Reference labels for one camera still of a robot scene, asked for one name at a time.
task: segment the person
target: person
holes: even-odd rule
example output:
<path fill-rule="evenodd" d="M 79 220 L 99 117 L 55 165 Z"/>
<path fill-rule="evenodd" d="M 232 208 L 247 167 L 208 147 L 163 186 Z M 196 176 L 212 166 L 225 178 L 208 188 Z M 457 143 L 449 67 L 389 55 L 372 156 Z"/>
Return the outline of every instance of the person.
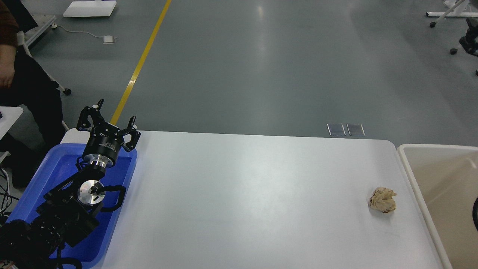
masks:
<path fill-rule="evenodd" d="M 59 144 L 65 135 L 59 85 L 18 46 L 17 32 L 21 30 L 18 22 L 25 18 L 30 21 L 31 15 L 22 5 L 24 11 L 15 8 L 14 16 L 5 3 L 0 1 L 0 105 L 24 104 L 49 149 Z M 25 188 L 35 171 L 35 153 L 10 134 L 0 140 L 0 151 L 11 154 L 5 162 L 12 168 L 13 186 Z"/>

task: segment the white table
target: white table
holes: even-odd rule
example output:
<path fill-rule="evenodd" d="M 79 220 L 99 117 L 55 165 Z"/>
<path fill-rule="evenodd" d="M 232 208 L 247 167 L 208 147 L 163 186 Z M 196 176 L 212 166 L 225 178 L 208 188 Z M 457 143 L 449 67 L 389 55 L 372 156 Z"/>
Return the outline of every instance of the white table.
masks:
<path fill-rule="evenodd" d="M 23 113 L 21 107 L 0 106 L 3 117 L 0 119 L 0 138 L 2 138 Z"/>
<path fill-rule="evenodd" d="M 94 268 L 442 267 L 388 141 L 144 131 L 137 150 Z M 368 207 L 379 186 L 398 193 L 393 213 Z"/>

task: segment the blue tray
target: blue tray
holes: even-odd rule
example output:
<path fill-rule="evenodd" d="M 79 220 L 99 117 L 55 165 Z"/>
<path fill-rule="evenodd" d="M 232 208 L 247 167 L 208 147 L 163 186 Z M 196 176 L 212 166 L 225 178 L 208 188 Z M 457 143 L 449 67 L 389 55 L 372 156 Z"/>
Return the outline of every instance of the blue tray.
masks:
<path fill-rule="evenodd" d="M 78 171 L 75 166 L 76 158 L 82 155 L 84 149 L 85 144 L 60 144 L 52 148 L 36 171 L 7 222 L 22 219 L 30 223 L 36 218 L 38 216 L 38 213 L 35 212 L 36 208 L 45 201 L 43 195 Z M 106 170 L 106 175 L 101 179 L 101 183 L 105 186 L 123 185 L 128 189 L 136 166 L 137 155 L 136 150 L 128 153 L 121 150 L 116 165 Z M 117 192 L 107 193 L 103 200 L 105 207 L 115 205 L 117 199 Z M 101 260 L 108 249 L 120 211 L 121 207 L 114 212 L 98 213 L 96 219 L 99 220 L 100 225 L 75 247 L 66 245 L 66 248 L 62 251 L 62 257 L 77 258 L 83 263 L 84 269 L 92 268 Z M 50 257 L 56 258 L 56 252 Z"/>

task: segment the crumpled paper ball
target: crumpled paper ball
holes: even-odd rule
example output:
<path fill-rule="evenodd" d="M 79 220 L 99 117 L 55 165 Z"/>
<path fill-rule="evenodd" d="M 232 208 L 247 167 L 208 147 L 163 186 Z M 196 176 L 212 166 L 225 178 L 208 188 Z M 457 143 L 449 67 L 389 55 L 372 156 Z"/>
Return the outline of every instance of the crumpled paper ball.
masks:
<path fill-rule="evenodd" d="M 394 211 L 396 204 L 392 196 L 395 195 L 397 194 L 393 192 L 393 190 L 378 187 L 373 192 L 372 197 L 370 197 L 369 206 L 372 209 L 382 211 L 383 213 Z"/>

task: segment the white cable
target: white cable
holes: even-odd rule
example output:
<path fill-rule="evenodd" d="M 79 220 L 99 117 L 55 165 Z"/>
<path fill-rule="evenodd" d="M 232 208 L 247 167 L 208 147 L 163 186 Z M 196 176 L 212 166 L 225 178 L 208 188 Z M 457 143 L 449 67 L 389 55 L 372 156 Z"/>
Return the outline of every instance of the white cable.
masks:
<path fill-rule="evenodd" d="M 7 180 L 7 194 L 10 195 L 10 188 L 9 188 L 9 186 L 10 186 L 10 181 L 9 181 L 9 179 L 8 179 L 8 173 L 7 173 L 7 171 L 5 171 L 3 168 L 0 168 L 0 169 L 3 171 L 4 175 L 6 176 L 6 180 Z M 2 213 L 2 212 L 4 212 L 5 210 L 7 210 L 7 208 L 11 205 L 12 202 L 13 202 L 13 200 L 12 200 L 12 198 L 10 198 L 10 204 L 8 204 L 8 197 L 7 197 L 7 201 L 6 201 L 6 203 L 5 203 L 5 208 L 0 208 L 0 213 Z"/>
<path fill-rule="evenodd" d="M 61 26 L 61 25 L 58 25 L 58 27 L 62 28 L 63 30 L 65 30 L 65 31 L 67 31 L 67 32 L 69 32 L 69 33 L 74 33 L 74 34 L 76 34 L 76 33 L 89 34 L 89 35 L 92 35 L 92 36 L 94 36 L 94 37 L 96 37 L 96 38 L 103 38 L 102 36 L 96 36 L 96 35 L 94 35 L 94 34 L 92 34 L 92 33 L 90 33 L 90 32 L 84 32 L 84 31 L 70 31 L 70 30 L 68 30 L 68 29 L 64 28 L 64 27 L 63 27 L 63 26 Z"/>
<path fill-rule="evenodd" d="M 3 171 L 4 175 L 7 176 L 7 178 L 6 178 L 6 180 L 7 180 L 7 194 L 8 194 L 8 195 L 11 195 L 11 194 L 10 194 L 10 181 L 9 181 L 9 179 L 8 179 L 8 173 L 7 173 L 7 171 L 5 171 L 3 168 L 0 168 L 0 169 Z"/>

